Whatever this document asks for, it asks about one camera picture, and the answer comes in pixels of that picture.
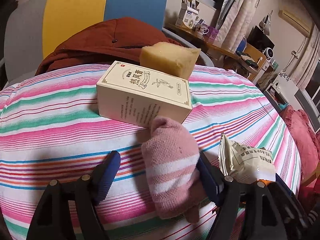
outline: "curtain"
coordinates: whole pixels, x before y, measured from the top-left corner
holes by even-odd
[[[320,32],[314,25],[306,51],[290,78],[300,89],[305,89],[316,69],[320,57]]]
[[[216,24],[216,29],[219,30],[222,26],[222,24],[224,23],[224,20],[226,19],[226,16],[228,14],[228,12],[230,11],[230,8],[233,4],[235,0],[224,0],[221,10],[220,10],[220,14],[219,14],[219,18],[217,20],[217,24]]]
[[[235,52],[255,13],[257,0],[235,0],[214,41],[214,45]]]

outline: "sponge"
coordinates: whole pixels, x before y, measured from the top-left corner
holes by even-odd
[[[168,42],[143,47],[140,66],[188,80],[201,49],[185,48]]]

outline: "mug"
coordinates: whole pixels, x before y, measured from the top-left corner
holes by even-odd
[[[211,41],[214,41],[219,31],[211,26],[208,26],[208,29],[209,29],[209,32],[205,36],[208,37]]]
[[[201,35],[206,35],[209,32],[209,29],[206,26],[203,26],[201,24],[196,25],[196,32]]]

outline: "air conditioner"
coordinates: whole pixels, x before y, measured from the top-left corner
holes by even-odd
[[[288,12],[287,10],[280,10],[279,17],[296,28],[307,38],[310,36],[312,26],[309,26],[307,23],[305,23],[292,13]]]

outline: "cardboard box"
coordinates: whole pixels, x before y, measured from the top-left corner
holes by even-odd
[[[189,7],[186,3],[181,3],[181,10],[176,21],[176,26],[192,29],[199,11]]]
[[[157,116],[182,123],[192,110],[187,80],[115,61],[97,82],[99,114],[149,127]]]
[[[207,34],[205,34],[204,36],[208,37],[210,39],[210,43],[213,43],[214,40],[216,39],[219,31],[214,28],[214,27],[211,27],[211,26],[207,26],[207,28],[209,29],[209,32]]]

